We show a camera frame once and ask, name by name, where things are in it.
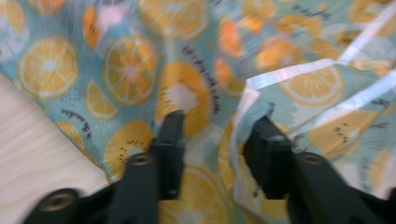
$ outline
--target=round joint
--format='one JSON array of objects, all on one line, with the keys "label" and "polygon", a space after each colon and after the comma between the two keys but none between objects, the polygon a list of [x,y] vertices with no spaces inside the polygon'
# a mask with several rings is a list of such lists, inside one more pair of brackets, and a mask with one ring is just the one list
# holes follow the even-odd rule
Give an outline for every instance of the round joint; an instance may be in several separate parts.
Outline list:
[{"label": "round joint", "polygon": [[72,193],[58,193],[54,194],[40,205],[40,210],[43,212],[59,211],[69,206],[76,196]]},{"label": "round joint", "polygon": [[303,155],[303,160],[306,163],[312,164],[312,165],[321,165],[323,163],[323,159],[319,156],[308,154],[308,155]]},{"label": "round joint", "polygon": [[151,157],[146,155],[133,157],[131,161],[132,165],[146,165],[149,163],[151,163]]}]

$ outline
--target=light wood surface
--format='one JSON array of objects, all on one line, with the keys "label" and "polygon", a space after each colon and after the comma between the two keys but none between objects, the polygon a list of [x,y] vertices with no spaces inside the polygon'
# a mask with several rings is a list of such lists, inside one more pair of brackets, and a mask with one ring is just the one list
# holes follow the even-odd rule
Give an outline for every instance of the light wood surface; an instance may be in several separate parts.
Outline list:
[{"label": "light wood surface", "polygon": [[55,189],[92,194],[106,185],[103,172],[0,75],[0,223],[21,223],[37,200]]}]

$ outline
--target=patterned cloth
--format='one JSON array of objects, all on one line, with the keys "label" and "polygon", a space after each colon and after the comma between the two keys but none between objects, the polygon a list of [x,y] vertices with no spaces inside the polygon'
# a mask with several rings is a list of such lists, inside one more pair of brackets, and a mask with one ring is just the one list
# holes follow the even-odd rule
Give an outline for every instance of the patterned cloth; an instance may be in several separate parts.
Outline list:
[{"label": "patterned cloth", "polygon": [[395,1],[0,0],[0,73],[110,182],[185,111],[182,192],[162,223],[288,222],[241,156],[263,115],[294,152],[385,197],[395,62]]}]

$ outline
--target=wooden table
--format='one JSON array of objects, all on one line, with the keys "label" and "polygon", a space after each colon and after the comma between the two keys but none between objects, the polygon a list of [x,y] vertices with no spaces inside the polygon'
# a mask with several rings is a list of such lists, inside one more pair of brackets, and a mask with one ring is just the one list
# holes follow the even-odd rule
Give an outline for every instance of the wooden table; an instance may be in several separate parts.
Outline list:
[{"label": "wooden table", "polygon": [[0,223],[21,223],[55,189],[91,194],[107,185],[104,173],[2,75],[0,96]]}]

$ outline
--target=fabric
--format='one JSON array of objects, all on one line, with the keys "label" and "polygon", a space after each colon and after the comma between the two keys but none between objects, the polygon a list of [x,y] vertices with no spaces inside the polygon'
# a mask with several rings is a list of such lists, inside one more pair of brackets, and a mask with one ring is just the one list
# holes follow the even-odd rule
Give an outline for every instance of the fabric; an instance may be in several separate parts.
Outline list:
[{"label": "fabric", "polygon": [[185,111],[182,192],[161,202],[162,223],[285,223],[285,201],[264,198],[241,156],[264,115],[351,186],[385,197],[396,185],[395,12],[363,0],[2,0],[0,73],[110,182]]}]

